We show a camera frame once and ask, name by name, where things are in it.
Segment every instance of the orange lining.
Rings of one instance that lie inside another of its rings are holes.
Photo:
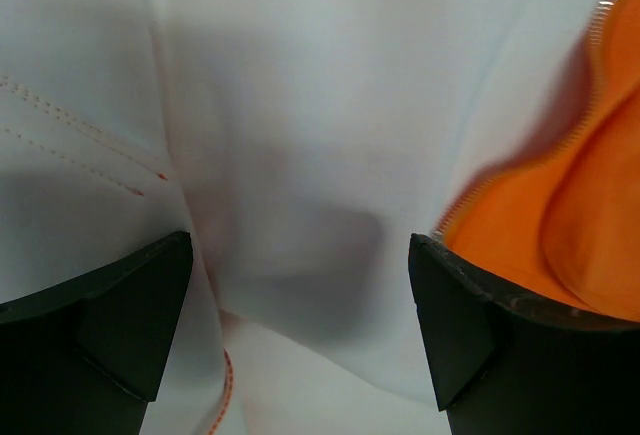
[[[444,240],[541,295],[640,321],[640,0],[602,13],[589,39],[588,114],[546,157],[476,189],[448,216]]]

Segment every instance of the white fabric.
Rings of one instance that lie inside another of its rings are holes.
[[[594,2],[0,0],[0,300],[189,229],[143,435],[217,417],[207,272],[262,327],[226,333],[238,385],[218,434],[245,415],[252,435],[447,433],[409,235],[522,144]]]

